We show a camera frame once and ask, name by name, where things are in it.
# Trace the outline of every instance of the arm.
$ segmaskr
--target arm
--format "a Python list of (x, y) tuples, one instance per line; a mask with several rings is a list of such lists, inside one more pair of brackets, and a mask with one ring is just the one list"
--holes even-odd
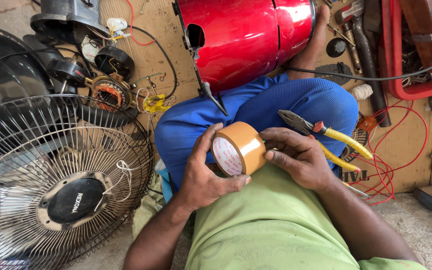
[(251, 181), (245, 174), (220, 178), (205, 165), (212, 138), (221, 128), (223, 124), (214, 124), (196, 140), (179, 192), (141, 230), (129, 247), (123, 270), (170, 269), (189, 215), (225, 194), (240, 191)]
[(379, 257), (419, 263), (403, 237), (333, 174), (318, 142), (286, 128), (269, 128), (260, 136), (269, 149), (267, 160), (316, 192), (357, 261)]

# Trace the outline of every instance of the red plastic housing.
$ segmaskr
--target red plastic housing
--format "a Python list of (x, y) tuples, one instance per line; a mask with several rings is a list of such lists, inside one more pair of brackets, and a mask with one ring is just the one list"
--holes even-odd
[(311, 39), (313, 0), (177, 0), (200, 84), (239, 87), (291, 59)]

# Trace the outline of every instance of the bare foot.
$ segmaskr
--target bare foot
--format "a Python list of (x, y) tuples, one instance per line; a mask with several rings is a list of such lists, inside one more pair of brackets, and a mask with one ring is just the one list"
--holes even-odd
[[(314, 34), (309, 44), (299, 52), (290, 62), (289, 66), (302, 69), (314, 70), (316, 61), (325, 47), (326, 42), (326, 25), (329, 21), (329, 8), (322, 5), (316, 14), (316, 25)], [(287, 76), (290, 80), (314, 78), (312, 73), (287, 70)]]

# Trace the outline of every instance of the green t-shirt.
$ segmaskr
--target green t-shirt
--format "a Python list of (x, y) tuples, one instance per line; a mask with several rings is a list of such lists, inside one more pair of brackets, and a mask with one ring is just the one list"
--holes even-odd
[(197, 211), (186, 269), (425, 269), (406, 260), (357, 262), (313, 191), (272, 164), (251, 177)]

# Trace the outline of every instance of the packing tape roll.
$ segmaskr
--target packing tape roll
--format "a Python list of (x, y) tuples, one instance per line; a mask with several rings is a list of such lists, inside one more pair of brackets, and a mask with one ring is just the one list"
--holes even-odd
[(235, 122), (216, 131), (211, 153), (225, 175), (251, 175), (265, 162), (266, 147), (250, 125)]

